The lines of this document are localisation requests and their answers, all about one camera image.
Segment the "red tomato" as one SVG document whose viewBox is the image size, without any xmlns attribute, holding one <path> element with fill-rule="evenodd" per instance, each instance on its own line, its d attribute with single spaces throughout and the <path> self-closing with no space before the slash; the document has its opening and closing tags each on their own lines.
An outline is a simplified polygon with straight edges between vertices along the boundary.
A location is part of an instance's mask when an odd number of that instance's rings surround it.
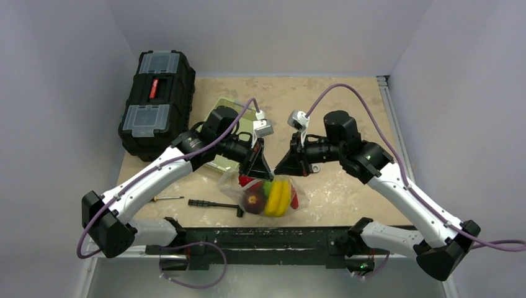
<svg viewBox="0 0 526 298">
<path fill-rule="evenodd" d="M 238 183 L 241 187 L 246 187 L 248 184 L 252 183 L 253 181 L 255 181 L 256 179 L 255 178 L 250 178 L 248 176 L 244 176 L 244 175 L 239 175 L 238 176 Z M 249 191 L 258 191 L 260 190 L 264 185 L 264 182 L 263 181 L 257 181 L 256 183 L 252 184 L 248 190 Z"/>
</svg>

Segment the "dark red apple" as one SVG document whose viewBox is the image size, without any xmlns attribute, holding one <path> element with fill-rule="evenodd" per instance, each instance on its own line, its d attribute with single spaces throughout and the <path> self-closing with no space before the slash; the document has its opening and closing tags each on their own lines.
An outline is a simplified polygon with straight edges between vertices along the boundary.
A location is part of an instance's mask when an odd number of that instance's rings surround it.
<svg viewBox="0 0 526 298">
<path fill-rule="evenodd" d="M 241 207 L 245 212 L 251 214 L 261 214 L 266 206 L 267 197 L 260 191 L 245 192 L 241 200 Z"/>
</svg>

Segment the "clear zip top bag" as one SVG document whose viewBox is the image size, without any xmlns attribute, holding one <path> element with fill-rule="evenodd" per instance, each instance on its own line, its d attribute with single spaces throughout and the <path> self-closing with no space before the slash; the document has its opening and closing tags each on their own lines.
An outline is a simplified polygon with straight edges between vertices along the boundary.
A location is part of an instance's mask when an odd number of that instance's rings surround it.
<svg viewBox="0 0 526 298">
<path fill-rule="evenodd" d="M 250 178 L 229 169 L 219 179 L 219 191 L 247 213 L 280 218 L 305 209 L 310 200 L 291 177 L 277 175 L 272 181 Z"/>
</svg>

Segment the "red chili pepper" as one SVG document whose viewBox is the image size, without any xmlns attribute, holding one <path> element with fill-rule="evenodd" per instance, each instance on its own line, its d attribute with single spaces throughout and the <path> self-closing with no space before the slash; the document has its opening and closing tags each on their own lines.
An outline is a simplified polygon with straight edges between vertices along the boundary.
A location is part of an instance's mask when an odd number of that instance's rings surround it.
<svg viewBox="0 0 526 298">
<path fill-rule="evenodd" d="M 291 202 L 290 207 L 293 210 L 297 210 L 299 208 L 299 200 L 298 200 L 298 193 L 294 186 L 291 186 Z"/>
</svg>

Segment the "yellow banana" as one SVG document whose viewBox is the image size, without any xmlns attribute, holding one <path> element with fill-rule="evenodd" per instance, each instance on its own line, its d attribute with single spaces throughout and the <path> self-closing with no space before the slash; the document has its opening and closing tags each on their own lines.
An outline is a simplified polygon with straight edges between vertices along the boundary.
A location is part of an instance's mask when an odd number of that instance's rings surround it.
<svg viewBox="0 0 526 298">
<path fill-rule="evenodd" d="M 264 215 L 283 217 L 291 202 L 291 185 L 289 180 L 274 181 L 267 197 Z"/>
</svg>

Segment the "pale green perforated basket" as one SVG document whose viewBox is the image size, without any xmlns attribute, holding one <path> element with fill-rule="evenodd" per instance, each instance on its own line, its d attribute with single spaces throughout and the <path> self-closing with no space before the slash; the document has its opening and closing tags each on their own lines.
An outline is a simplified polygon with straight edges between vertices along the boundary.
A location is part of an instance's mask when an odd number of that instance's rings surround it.
<svg viewBox="0 0 526 298">
<path fill-rule="evenodd" d="M 237 113 L 240 113 L 245 105 L 245 102 L 235 101 L 227 97 L 220 97 L 216 104 L 213 106 L 213 109 L 219 106 L 226 106 L 234 109 Z M 244 141 L 248 141 L 252 137 L 253 122 L 257 120 L 256 109 L 253 104 L 251 104 L 247 111 L 239 120 L 239 127 L 234 130 L 236 135 L 239 135 L 239 138 Z M 221 172 L 225 172 L 231 168 L 237 168 L 239 163 L 236 161 L 228 160 L 223 156 L 216 156 L 215 159 L 207 164 L 209 167 L 216 169 Z"/>
</svg>

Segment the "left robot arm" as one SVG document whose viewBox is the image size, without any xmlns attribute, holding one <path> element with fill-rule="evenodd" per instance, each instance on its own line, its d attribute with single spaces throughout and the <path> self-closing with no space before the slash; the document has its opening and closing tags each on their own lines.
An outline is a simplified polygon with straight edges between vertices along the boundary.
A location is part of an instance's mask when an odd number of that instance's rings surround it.
<svg viewBox="0 0 526 298">
<path fill-rule="evenodd" d="M 85 258 L 86 236 L 97 245 L 96 253 L 114 258 L 129 247 L 156 245 L 168 253 L 183 250 L 182 227 L 172 218 L 135 220 L 135 214 L 172 183 L 195 172 L 220 155 L 239 164 L 243 176 L 270 181 L 273 174 L 264 155 L 264 137 L 274 132 L 262 111 L 257 112 L 248 141 L 234 134 L 242 113 L 226 106 L 212 110 L 200 130 L 181 133 L 150 165 L 123 184 L 101 195 L 91 191 L 81 199 L 84 229 L 77 254 Z"/>
</svg>

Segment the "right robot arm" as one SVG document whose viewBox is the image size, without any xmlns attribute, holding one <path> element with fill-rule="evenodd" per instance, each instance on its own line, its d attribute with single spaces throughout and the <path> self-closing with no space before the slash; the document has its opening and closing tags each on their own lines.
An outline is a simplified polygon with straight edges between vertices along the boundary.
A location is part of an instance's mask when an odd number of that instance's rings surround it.
<svg viewBox="0 0 526 298">
<path fill-rule="evenodd" d="M 345 111 L 324 116 L 325 136 L 307 139 L 309 119 L 302 111 L 288 118 L 295 129 L 290 148 L 275 174 L 307 176 L 316 163 L 338 162 L 350 176 L 381 194 L 412 224 L 412 230 L 361 218 L 347 232 L 341 248 L 347 256 L 381 249 L 416 261 L 430 277 L 445 281 L 473 246 L 481 229 L 462 221 L 435 203 L 402 172 L 402 167 L 379 144 L 363 140 L 357 123 Z"/>
</svg>

